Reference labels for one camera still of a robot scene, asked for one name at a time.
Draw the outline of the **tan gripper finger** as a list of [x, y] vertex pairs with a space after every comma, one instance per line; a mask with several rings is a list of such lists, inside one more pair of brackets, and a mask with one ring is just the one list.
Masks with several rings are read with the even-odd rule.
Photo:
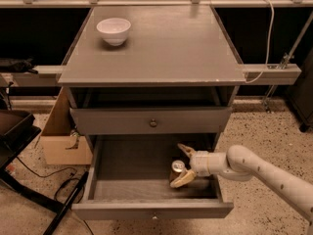
[[182, 143], [178, 143], [177, 146], [189, 159], [197, 153], [192, 147]]
[[196, 176], [191, 169], [183, 169], [181, 172], [171, 171], [169, 185], [171, 188], [179, 188], [192, 182]]

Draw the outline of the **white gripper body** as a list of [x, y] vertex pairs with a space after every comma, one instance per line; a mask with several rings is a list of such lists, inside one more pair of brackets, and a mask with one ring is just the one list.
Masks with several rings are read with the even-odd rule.
[[190, 158], [190, 167], [199, 177], [216, 174], [219, 170], [219, 157], [217, 154], [207, 151], [195, 152]]

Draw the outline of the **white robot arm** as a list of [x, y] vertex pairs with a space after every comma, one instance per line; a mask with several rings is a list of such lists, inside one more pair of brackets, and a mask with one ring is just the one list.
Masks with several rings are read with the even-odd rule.
[[189, 158], [189, 169], [181, 161], [174, 161], [172, 169], [179, 175], [170, 182], [179, 188], [196, 177], [220, 175], [233, 181], [248, 181], [254, 176], [275, 192], [308, 222], [307, 235], [313, 235], [313, 185], [258, 157], [242, 145], [231, 146], [226, 153], [196, 151], [182, 143], [178, 148]]

